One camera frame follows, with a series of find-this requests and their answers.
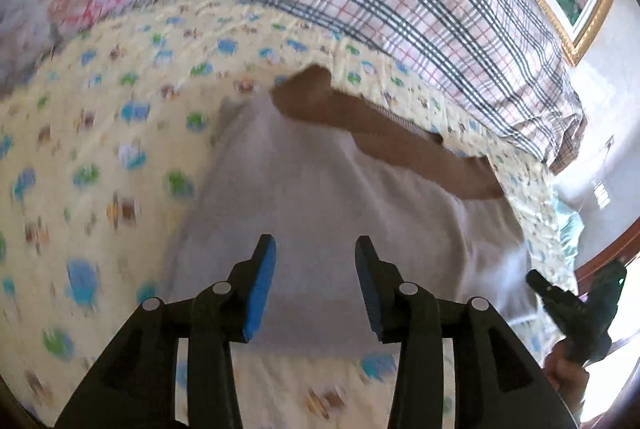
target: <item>window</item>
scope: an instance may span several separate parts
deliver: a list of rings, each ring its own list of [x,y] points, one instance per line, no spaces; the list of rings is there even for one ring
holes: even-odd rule
[[[640,260],[636,258],[626,267],[626,282],[618,303],[618,313],[609,328],[612,351],[604,360],[587,366],[591,378],[580,417],[583,422],[609,409],[640,359],[639,305]]]
[[[596,196],[596,202],[598,202],[598,208],[600,210],[604,209],[611,201],[609,199],[609,193],[607,193],[607,190],[604,188],[604,184],[602,182],[595,186],[595,188],[593,189],[593,194],[595,194]]]

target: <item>cartoon print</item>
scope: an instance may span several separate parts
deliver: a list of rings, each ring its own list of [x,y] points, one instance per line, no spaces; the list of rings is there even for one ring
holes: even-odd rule
[[[347,75],[347,80],[354,86],[360,84],[362,78],[356,72],[349,72]]]
[[[154,62],[156,64],[170,63],[173,56],[174,56],[173,50],[161,50],[156,54]]]
[[[369,61],[362,61],[360,64],[367,75],[375,75],[378,73],[376,67],[373,66],[373,63],[370,63]]]
[[[200,112],[192,112],[187,115],[187,129],[190,130],[190,132],[201,132],[207,127],[208,123],[209,120],[207,116]]]
[[[151,105],[145,102],[129,101],[120,110],[120,116],[125,122],[142,122],[149,116]]]
[[[393,95],[391,95],[389,92],[382,92],[382,96],[386,101],[386,105],[392,106],[396,104],[396,98]]]
[[[181,171],[169,171],[166,174],[169,192],[176,198],[190,198],[193,196],[193,182]]]
[[[136,202],[133,198],[120,198],[117,193],[113,194],[111,203],[107,205],[107,219],[113,225],[114,230],[118,230],[120,220],[127,225],[136,224]]]
[[[180,95],[180,92],[177,90],[177,88],[174,85],[165,84],[160,86],[160,96],[165,101],[170,101],[171,99],[173,99],[174,97],[177,97],[178,95]]]
[[[151,44],[153,46],[164,46],[166,44],[166,38],[162,34],[153,34],[151,36]]]
[[[238,42],[231,38],[218,40],[218,52],[223,55],[233,55],[238,49]]]
[[[6,277],[2,279],[2,291],[6,297],[3,311],[5,319],[9,322],[22,320],[20,309],[15,301],[15,283],[13,278]]]
[[[43,224],[42,217],[38,216],[38,221],[28,221],[24,226],[24,240],[28,245],[36,248],[37,255],[43,245],[49,243],[49,228]]]
[[[311,414],[320,416],[325,420],[343,411],[346,407],[344,399],[344,392],[338,391],[333,388],[320,395],[316,395],[316,392],[309,388],[308,395],[305,398],[305,405]]]
[[[360,359],[360,368],[368,379],[383,382],[384,377],[396,372],[396,361],[392,355],[368,355]]]
[[[53,407],[53,392],[48,385],[40,382],[37,375],[32,371],[25,371],[24,378],[29,384],[29,388],[33,393],[36,401],[39,405],[46,405],[47,407]]]
[[[186,28],[184,30],[184,32],[182,32],[182,37],[183,38],[188,38],[188,37],[193,37],[194,39],[197,39],[200,37],[200,32],[198,32],[197,28]]]
[[[41,96],[41,98],[38,99],[38,110],[43,109],[47,105],[47,102],[49,102],[49,94]]]
[[[145,165],[146,153],[140,149],[140,143],[120,144],[116,149],[118,161],[127,171],[133,171]]]
[[[242,25],[240,30],[245,34],[258,34],[258,29],[248,25]]]
[[[36,173],[31,167],[22,170],[14,184],[14,198],[18,202],[24,200],[24,193],[36,184]]]
[[[409,70],[406,66],[404,66],[401,62],[394,61],[396,64],[396,69],[401,72],[403,75],[409,75]]]
[[[38,145],[48,144],[51,142],[51,124],[45,124],[38,132]]]
[[[254,22],[257,19],[260,19],[260,16],[258,16],[257,14],[254,14],[253,12],[249,11],[249,12],[245,12],[242,15],[242,18],[248,20],[249,22]]]
[[[241,81],[234,81],[234,88],[239,94],[246,95],[256,91],[258,83],[253,79],[243,79]]]
[[[150,297],[156,296],[156,283],[154,281],[148,281],[140,285],[136,291],[136,303],[142,304]]]
[[[175,365],[175,383],[187,390],[187,363],[185,361],[178,361]]]
[[[9,150],[14,145],[14,139],[10,135],[2,134],[2,140],[0,141],[0,160],[9,153]]]
[[[74,186],[82,189],[88,185],[95,184],[100,178],[100,169],[95,164],[86,164],[79,167],[73,176]]]
[[[74,343],[64,330],[59,328],[42,330],[42,343],[51,355],[61,361],[70,361],[74,356]]]
[[[191,69],[192,76],[207,75],[213,71],[213,66],[209,63],[200,63]]]
[[[87,259],[72,259],[66,264],[66,274],[69,278],[67,296],[82,308],[92,308],[100,286],[97,267]]]
[[[87,50],[80,56],[80,64],[85,66],[91,59],[97,55],[95,50]]]
[[[109,52],[109,59],[112,61],[117,61],[123,56],[124,52],[120,49],[120,45],[116,45]]]
[[[89,78],[89,80],[86,83],[84,83],[84,88],[91,89],[91,88],[95,88],[95,86],[98,86],[100,84],[102,84],[102,75],[99,74]]]
[[[0,265],[6,263],[6,239],[4,234],[0,232]]]
[[[269,66],[282,63],[282,57],[276,54],[271,48],[263,48],[258,52],[260,59],[265,59]]]
[[[2,279],[2,291],[9,299],[15,299],[15,283],[10,277]]]
[[[95,112],[91,110],[80,110],[80,117],[76,121],[76,133],[90,130],[95,123]]]
[[[138,75],[134,72],[127,72],[120,78],[120,86],[133,86],[138,80]]]
[[[287,44],[293,48],[294,52],[306,52],[308,50],[308,48],[306,46],[304,46],[302,43],[298,43],[297,41],[294,41],[293,39],[289,39],[287,41]]]

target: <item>bed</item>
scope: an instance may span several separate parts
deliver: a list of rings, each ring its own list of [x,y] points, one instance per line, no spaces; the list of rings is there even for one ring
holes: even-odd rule
[[[130,10],[47,55],[27,85],[0,101],[0,373],[45,424],[136,305],[155,294],[164,245],[214,152],[223,99],[267,91],[312,63],[332,71],[335,88],[440,133],[460,156],[486,155],[532,266],[575,291],[545,164],[424,73],[335,23],[321,26],[278,6],[168,0]],[[542,312],[514,329],[539,361],[559,337]],[[446,427],[453,427],[451,359],[447,346]],[[235,352],[244,424],[383,427],[396,363],[386,352],[357,359]]]

